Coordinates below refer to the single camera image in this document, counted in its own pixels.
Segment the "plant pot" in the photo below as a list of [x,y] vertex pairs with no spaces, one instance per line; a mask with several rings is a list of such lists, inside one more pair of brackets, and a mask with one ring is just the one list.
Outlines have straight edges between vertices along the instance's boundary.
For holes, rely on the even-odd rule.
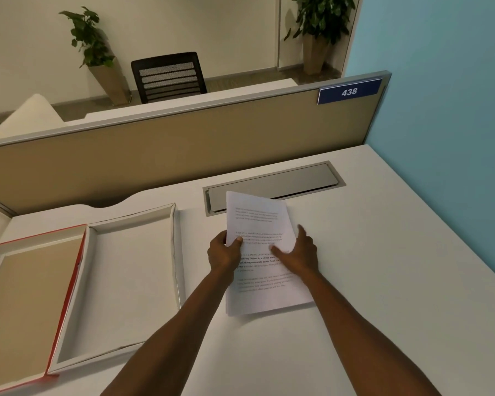
[[123,106],[130,103],[132,96],[117,58],[113,59],[113,63],[113,66],[89,66],[88,69],[112,100],[114,106]]
[[308,34],[302,37],[302,41],[304,72],[308,75],[321,72],[330,42],[322,36],[319,36],[316,39]]

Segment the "cardboard box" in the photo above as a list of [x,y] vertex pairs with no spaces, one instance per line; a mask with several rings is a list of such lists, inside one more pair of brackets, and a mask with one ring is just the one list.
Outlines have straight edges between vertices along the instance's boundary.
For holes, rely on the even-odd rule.
[[88,225],[48,372],[137,350],[185,301],[175,204]]
[[48,376],[86,225],[0,243],[0,392]]

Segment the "printed document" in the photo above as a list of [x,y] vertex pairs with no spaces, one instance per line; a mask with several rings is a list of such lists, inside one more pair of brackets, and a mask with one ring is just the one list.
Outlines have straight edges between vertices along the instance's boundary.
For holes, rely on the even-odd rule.
[[259,313],[312,301],[301,279],[269,250],[274,244],[289,253],[295,245],[286,203],[237,192],[227,192],[226,201],[226,244],[238,236],[244,239],[242,258],[226,293],[226,313]]

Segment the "hand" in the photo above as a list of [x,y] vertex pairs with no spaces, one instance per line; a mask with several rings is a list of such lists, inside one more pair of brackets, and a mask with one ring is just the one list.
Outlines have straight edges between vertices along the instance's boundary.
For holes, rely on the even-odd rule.
[[242,238],[236,238],[231,246],[225,246],[227,231],[222,231],[211,240],[207,255],[209,256],[209,264],[211,271],[224,273],[228,280],[233,282],[234,271],[240,263],[240,246]]
[[303,279],[305,274],[319,273],[319,262],[317,261],[317,247],[306,231],[299,225],[299,236],[295,241],[295,247],[291,253],[283,253],[277,246],[270,246],[271,253],[277,257],[286,268]]

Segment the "cubicle partition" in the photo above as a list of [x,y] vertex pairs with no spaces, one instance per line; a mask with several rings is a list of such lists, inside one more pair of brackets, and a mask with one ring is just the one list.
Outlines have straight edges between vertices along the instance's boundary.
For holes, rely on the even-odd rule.
[[[0,139],[0,209],[107,206],[148,188],[361,145],[389,78],[376,72]],[[320,89],[332,90],[321,100]]]

